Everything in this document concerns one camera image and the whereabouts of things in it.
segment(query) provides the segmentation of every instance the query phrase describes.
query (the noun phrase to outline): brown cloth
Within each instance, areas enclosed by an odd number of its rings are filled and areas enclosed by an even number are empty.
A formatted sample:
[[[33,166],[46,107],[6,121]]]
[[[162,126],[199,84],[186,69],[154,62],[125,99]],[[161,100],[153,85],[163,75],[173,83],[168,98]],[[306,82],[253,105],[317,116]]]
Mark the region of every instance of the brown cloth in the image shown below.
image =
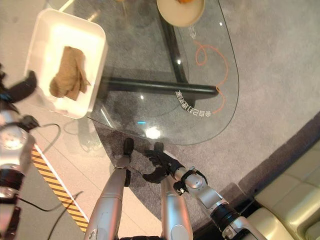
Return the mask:
[[[65,46],[61,58],[58,73],[50,83],[50,93],[62,98],[66,96],[77,100],[79,92],[85,93],[87,85],[90,85],[83,69],[85,60],[84,53],[70,46]]]

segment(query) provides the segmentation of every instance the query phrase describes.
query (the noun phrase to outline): glass table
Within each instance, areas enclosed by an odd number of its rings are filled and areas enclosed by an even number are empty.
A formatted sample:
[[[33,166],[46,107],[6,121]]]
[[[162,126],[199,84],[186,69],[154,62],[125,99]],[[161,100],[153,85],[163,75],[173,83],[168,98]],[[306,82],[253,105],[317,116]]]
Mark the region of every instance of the glass table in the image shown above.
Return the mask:
[[[177,145],[209,140],[230,123],[239,77],[218,0],[207,0],[201,18],[189,27],[167,23],[156,0],[48,3],[106,33],[108,53],[88,113],[92,120]]]

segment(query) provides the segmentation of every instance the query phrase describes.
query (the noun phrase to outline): white plastic container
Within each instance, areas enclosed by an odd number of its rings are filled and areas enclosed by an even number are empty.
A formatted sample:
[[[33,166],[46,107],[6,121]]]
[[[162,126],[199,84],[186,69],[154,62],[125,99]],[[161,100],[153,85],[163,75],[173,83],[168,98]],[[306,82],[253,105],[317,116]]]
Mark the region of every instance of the white plastic container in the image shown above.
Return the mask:
[[[49,86],[57,74],[65,46],[80,49],[85,56],[86,93],[79,93],[76,101],[50,94]],[[96,23],[54,9],[41,11],[36,19],[24,75],[35,71],[38,86],[29,98],[30,103],[73,119],[91,112],[108,51],[106,34]]]

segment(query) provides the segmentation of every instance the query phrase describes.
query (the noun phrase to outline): gray carpet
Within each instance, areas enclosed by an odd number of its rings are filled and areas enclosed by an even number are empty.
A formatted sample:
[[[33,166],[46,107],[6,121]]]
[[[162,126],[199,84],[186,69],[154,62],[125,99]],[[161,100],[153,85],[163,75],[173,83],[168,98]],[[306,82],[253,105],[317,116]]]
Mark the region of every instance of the gray carpet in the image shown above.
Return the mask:
[[[185,166],[196,166],[210,185],[232,201],[249,192],[253,173],[282,144],[295,135],[320,109],[320,2],[221,0],[239,73],[239,99],[233,120],[215,138],[195,145],[167,144],[166,150]],[[95,124],[111,161],[121,154],[126,135]],[[135,138],[132,166],[151,172],[142,156],[152,144]],[[132,191],[159,218],[160,187],[146,183],[138,172]],[[207,221],[186,195],[194,229]]]

